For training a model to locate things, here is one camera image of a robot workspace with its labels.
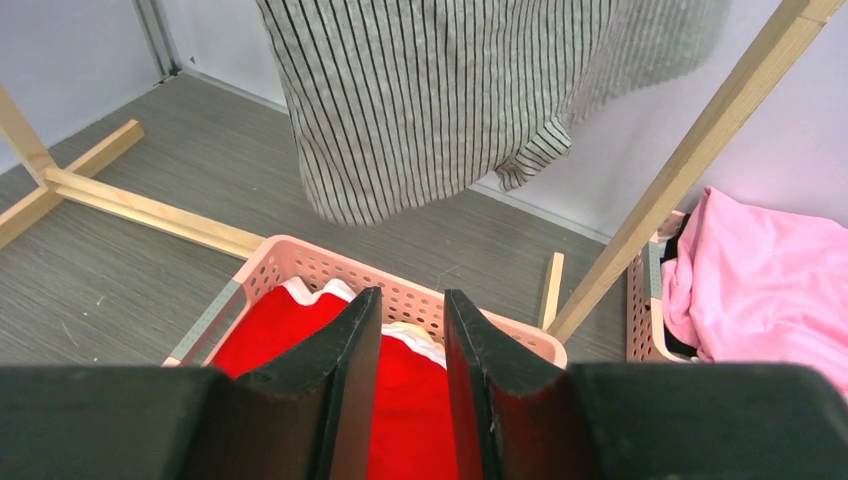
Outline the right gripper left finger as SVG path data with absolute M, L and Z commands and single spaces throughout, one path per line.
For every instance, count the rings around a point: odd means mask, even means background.
M 381 343 L 370 287 L 237 378 L 211 367 L 1 371 L 5 479 L 362 479 Z

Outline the grey striped underwear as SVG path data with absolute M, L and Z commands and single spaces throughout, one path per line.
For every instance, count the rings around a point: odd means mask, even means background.
M 314 211 L 371 226 L 519 188 L 608 102 L 691 73 L 726 1 L 262 1 Z

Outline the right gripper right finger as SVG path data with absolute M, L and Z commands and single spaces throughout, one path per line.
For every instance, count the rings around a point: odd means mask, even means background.
M 847 406 L 791 364 L 559 368 L 444 295 L 463 479 L 843 479 Z

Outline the red underwear white trim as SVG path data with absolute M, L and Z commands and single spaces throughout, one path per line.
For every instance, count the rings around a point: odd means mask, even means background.
M 291 277 L 248 310 L 212 363 L 230 377 L 245 374 L 316 333 L 354 297 L 340 279 L 311 291 Z M 458 478 L 443 346 L 404 322 L 383 324 L 381 334 L 367 478 Z

